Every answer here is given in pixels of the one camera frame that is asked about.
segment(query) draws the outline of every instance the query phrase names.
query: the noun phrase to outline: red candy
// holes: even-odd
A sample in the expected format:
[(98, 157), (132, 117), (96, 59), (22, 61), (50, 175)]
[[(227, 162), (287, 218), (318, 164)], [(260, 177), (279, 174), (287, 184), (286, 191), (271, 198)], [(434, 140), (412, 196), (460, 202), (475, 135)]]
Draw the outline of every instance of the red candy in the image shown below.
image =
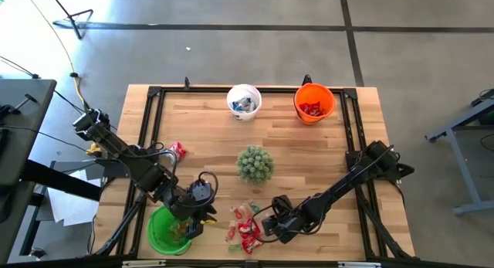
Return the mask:
[(238, 208), (231, 207), (230, 211), (235, 214), (235, 217), (237, 218), (237, 220), (242, 220), (242, 213), (240, 212), (240, 210)]
[(182, 144), (178, 141), (175, 141), (173, 144), (171, 144), (168, 150), (173, 151), (175, 155), (178, 156), (177, 161), (180, 161), (180, 159), (182, 159), (185, 156), (185, 154), (187, 154), (187, 151), (184, 148), (182, 148)]
[(255, 222), (254, 219), (248, 219), (247, 222), (245, 223), (239, 222), (239, 233), (243, 239), (246, 239), (252, 236), (252, 234), (259, 236), (261, 230), (257, 226), (257, 222)]
[(317, 103), (302, 103), (299, 105), (300, 109), (310, 116), (320, 117), (324, 113), (324, 109), (320, 108), (320, 102)]
[(261, 245), (262, 243), (256, 240), (254, 236), (249, 236), (242, 240), (242, 249), (244, 249), (244, 251), (248, 254), (252, 254), (252, 251)]
[(236, 230), (236, 223), (235, 221), (231, 221), (230, 222), (230, 226), (229, 226), (229, 229), (228, 229), (228, 233), (225, 237), (225, 241), (232, 241), (233, 240), (233, 237), (235, 237), (235, 230)]

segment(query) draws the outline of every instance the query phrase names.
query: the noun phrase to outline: black table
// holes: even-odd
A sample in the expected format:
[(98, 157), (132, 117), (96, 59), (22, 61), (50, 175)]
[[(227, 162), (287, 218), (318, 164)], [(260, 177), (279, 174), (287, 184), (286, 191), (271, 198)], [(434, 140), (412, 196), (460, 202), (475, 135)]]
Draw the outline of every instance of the black table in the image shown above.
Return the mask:
[[(10, 132), (5, 149), (0, 155), (0, 188), (7, 190), (12, 198), (10, 202), (12, 210), (6, 220), (0, 223), (2, 237), (0, 264), (8, 260), (28, 205), (32, 204), (36, 207), (41, 205), (40, 195), (33, 195), (36, 183), (84, 198), (99, 200), (99, 187), (28, 159), (55, 86), (54, 80), (0, 80), (0, 105), (15, 106), (25, 99), (26, 93), (37, 100), (37, 102), (27, 102), (19, 109), (20, 114), (8, 115), (2, 121), (4, 128), (15, 126), (25, 127), (28, 130), (7, 128)], [(0, 200), (2, 199), (5, 201), (5, 196), (0, 197)]]

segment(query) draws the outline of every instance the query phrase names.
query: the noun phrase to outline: yellow cable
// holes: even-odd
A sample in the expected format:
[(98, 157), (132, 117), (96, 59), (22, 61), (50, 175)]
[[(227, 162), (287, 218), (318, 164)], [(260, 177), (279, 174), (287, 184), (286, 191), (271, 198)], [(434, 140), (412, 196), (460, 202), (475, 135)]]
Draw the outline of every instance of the yellow cable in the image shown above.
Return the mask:
[[(69, 52), (67, 51), (67, 48), (63, 45), (63, 42), (60, 39), (58, 33), (56, 33), (55, 29), (52, 27), (52, 24), (50, 24), (50, 22), (46, 19), (46, 17), (43, 15), (43, 13), (41, 12), (41, 10), (38, 8), (38, 6), (36, 5), (36, 3), (34, 3), (33, 0), (29, 0), (29, 1), (31, 1), (32, 5), (34, 5), (34, 7), (36, 7), (36, 9), (38, 10), (39, 14), (45, 19), (45, 22), (48, 24), (48, 26), (53, 31), (53, 33), (55, 33), (56, 38), (59, 40), (60, 45), (62, 46), (63, 50), (65, 51), (65, 54), (67, 55), (67, 59), (69, 60), (69, 63), (70, 63), (70, 69), (72, 70), (72, 73), (75, 73), (76, 71), (74, 70), (74, 65), (72, 63), (72, 60), (70, 59)], [(84, 97), (81, 94), (80, 89), (79, 89), (79, 78), (73, 77), (73, 79), (74, 79), (74, 86), (76, 87), (77, 96), (83, 102), (83, 106), (86, 106), (86, 101), (84, 100)]]

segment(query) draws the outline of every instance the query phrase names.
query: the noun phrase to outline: gray metal frame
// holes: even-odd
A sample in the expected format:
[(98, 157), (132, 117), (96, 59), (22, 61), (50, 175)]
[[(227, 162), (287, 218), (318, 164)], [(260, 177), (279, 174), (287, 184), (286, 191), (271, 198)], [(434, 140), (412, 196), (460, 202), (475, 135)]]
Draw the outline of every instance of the gray metal frame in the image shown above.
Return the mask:
[(475, 183), (472, 179), (469, 167), (466, 164), (466, 159), (463, 156), (462, 150), (458, 145), (455, 136), (455, 130), (461, 129), (465, 125), (471, 123), (474, 120), (477, 120), (480, 116), (492, 110), (494, 110), (494, 98), (487, 98), (477, 106), (470, 109), (469, 112), (464, 114), (462, 117), (456, 119), (448, 125), (445, 125), (433, 134), (425, 135), (425, 138), (431, 143), (434, 143), (440, 137), (448, 137), (449, 144), (451, 145), (451, 148), (455, 153), (458, 166), (460, 167), (463, 179), (465, 180), (466, 186), (469, 190), (470, 197), (472, 197), (473, 203), (453, 208), (453, 212), (455, 213), (455, 215), (461, 215), (467, 212), (477, 212), (482, 210), (494, 209), (494, 200), (483, 201), (480, 199), (479, 192), (477, 191)]

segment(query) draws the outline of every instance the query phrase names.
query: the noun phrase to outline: concrete floor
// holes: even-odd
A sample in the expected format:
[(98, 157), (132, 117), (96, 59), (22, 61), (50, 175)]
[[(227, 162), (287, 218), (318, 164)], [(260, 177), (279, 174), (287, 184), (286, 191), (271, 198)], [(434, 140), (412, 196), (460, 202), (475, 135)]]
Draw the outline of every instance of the concrete floor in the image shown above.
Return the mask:
[[(60, 0), (71, 12), (93, 8), (93, 21), (171, 24), (343, 25), (339, 0)], [(63, 12), (35, 0), (49, 20)], [(354, 25), (493, 26), (494, 0), (348, 0)], [(15, 24), (22, 23), (22, 28)], [(55, 36), (29, 0), (0, 6), (0, 55), (44, 78), (77, 101), (69, 66)], [(253, 83), (297, 85), (305, 73), (327, 86), (355, 86), (344, 32), (98, 31), (78, 41), (57, 29), (83, 93), (117, 124), (130, 83)], [(466, 110), (492, 87), (494, 35), (356, 33), (365, 86), (377, 87), (391, 143), (416, 168), (403, 180), (417, 256), (424, 260), (493, 266), (494, 210), (461, 217), (452, 206), (470, 202), (446, 141), (423, 136)], [(0, 65), (5, 77), (25, 77)], [(42, 131), (87, 145), (73, 132), (75, 111), (58, 97)], [(31, 158), (82, 160), (74, 149), (39, 137)], [(486, 180), (491, 186), (494, 181)], [(45, 260), (83, 255), (89, 225), (42, 223), (35, 245)], [(19, 240), (10, 262), (18, 257)]]

